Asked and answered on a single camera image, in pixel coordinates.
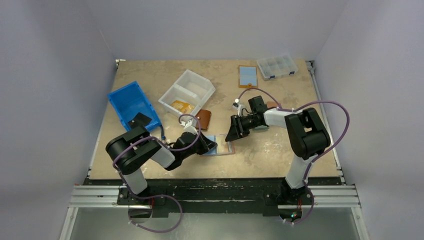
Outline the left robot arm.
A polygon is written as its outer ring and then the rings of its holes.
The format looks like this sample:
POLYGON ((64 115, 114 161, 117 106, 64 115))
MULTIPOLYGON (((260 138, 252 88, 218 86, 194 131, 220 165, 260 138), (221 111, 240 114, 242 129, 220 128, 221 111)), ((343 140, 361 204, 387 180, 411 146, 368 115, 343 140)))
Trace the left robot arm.
POLYGON ((148 196, 148 183, 141 170, 143 164, 153 160, 165 170, 171 171, 192 155, 204 155, 218 144, 195 128, 184 131, 174 143, 164 143, 152 136, 143 126, 112 139, 105 151, 112 160, 129 190, 136 196, 148 196))

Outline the gold card from holder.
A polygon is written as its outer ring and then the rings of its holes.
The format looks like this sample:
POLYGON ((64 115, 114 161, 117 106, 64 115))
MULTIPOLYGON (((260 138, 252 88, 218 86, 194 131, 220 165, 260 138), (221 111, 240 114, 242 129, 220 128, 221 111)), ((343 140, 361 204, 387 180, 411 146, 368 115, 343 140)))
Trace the gold card from holder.
POLYGON ((179 111, 182 114, 190 114, 193 111, 193 109, 195 108, 193 105, 191 105, 187 102, 182 102, 182 103, 179 103, 178 105, 179 105, 179 111))

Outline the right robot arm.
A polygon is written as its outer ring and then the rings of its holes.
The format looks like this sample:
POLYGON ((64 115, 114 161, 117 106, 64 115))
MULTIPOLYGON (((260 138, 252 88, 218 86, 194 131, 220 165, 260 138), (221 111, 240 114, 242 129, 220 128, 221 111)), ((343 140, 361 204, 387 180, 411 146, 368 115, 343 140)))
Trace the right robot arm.
POLYGON ((248 101, 251 112, 243 115, 238 102, 237 115, 230 117, 230 128, 225 141, 232 142, 247 137, 251 129, 258 127, 280 127, 287 130, 289 143, 294 153, 291 167, 282 180, 278 200, 294 200, 307 191, 308 177, 313 160, 330 146, 328 131, 315 108, 306 108, 298 113, 269 108, 261 96, 248 101))

